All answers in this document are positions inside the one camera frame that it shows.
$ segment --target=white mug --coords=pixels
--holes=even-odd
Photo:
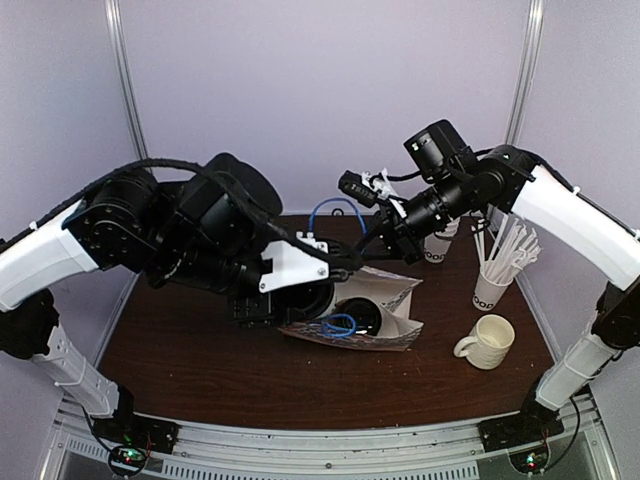
[[[476,322],[469,336],[456,344],[453,354],[465,357],[481,370],[491,370],[502,363],[515,339],[516,332],[506,318],[485,315]]]

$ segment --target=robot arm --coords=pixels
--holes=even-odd
[[[573,188],[535,154],[503,145],[482,160],[446,120],[428,126],[405,148],[432,186],[402,204],[404,215],[364,182],[346,172],[340,188],[364,203],[380,205],[369,233],[356,248],[378,237],[390,258],[422,258],[421,240],[469,211],[492,205],[529,220],[574,248],[609,279],[595,321],[564,359],[536,382],[520,414],[480,424],[487,451],[541,438],[541,425],[558,431],[557,410],[616,355],[640,343],[640,242]]]
[[[333,255],[328,242],[312,235],[289,238],[272,223],[282,204],[271,184],[229,154],[195,168],[199,174],[186,182],[158,183],[143,168],[119,170],[0,245],[0,350],[45,371],[95,419],[99,436],[146,448],[150,435],[154,450],[170,453],[177,426],[134,415],[131,393],[69,340],[48,287],[122,265],[156,288],[175,282],[225,294],[240,323],[273,324],[307,312],[272,295],[344,280],[359,259],[344,250]],[[245,312],[243,305],[252,308]]]

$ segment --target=cup with straws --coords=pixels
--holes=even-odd
[[[480,274],[473,294],[473,304],[478,310],[489,311],[496,306],[516,275],[524,267],[538,259],[536,231],[532,228],[527,235],[527,227],[516,218],[507,233],[509,217],[505,215],[498,229],[489,256],[485,254],[484,226],[471,227],[480,261]]]

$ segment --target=white plastic bracket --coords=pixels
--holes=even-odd
[[[318,242],[313,233],[296,232],[296,236],[304,243],[328,253],[326,242]],[[315,282],[329,278],[329,264],[312,257],[302,250],[293,247],[284,240],[269,243],[262,252],[263,260],[271,260],[273,270],[260,277],[260,293],[267,293],[279,288]]]

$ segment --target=metal frame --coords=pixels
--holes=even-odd
[[[527,98],[531,90],[533,74],[538,62],[540,51],[540,39],[542,37],[542,20],[544,14],[544,0],[530,0],[529,19],[522,46],[522,59],[520,61],[520,73],[516,84],[516,93],[513,98],[511,115],[507,127],[505,143],[515,145],[520,136],[524,110]]]
[[[590,395],[577,399],[581,431],[600,480],[619,480],[609,440]],[[576,416],[571,405],[560,410],[565,432],[573,435]],[[153,453],[147,473],[159,478],[335,480],[440,478],[457,469],[477,477],[477,462],[504,456],[485,453],[474,419],[406,428],[340,431],[260,430],[176,421],[180,433],[173,455]],[[103,462],[104,451],[91,437],[79,405],[65,398],[46,443],[39,475],[57,480],[64,456],[75,453]]]
[[[127,111],[127,120],[131,138],[138,154],[138,158],[143,160],[149,158],[147,152],[147,144],[142,132],[142,123],[140,122],[140,114],[136,105],[135,95],[133,93],[133,83],[131,81],[131,72],[129,70],[129,60],[127,58],[127,48],[124,42],[124,32],[122,29],[122,21],[120,19],[120,2],[119,0],[105,0],[105,9],[107,13],[107,26],[109,27],[109,36],[113,45],[113,53],[120,75],[120,85],[122,87],[122,95],[124,97],[125,108]]]

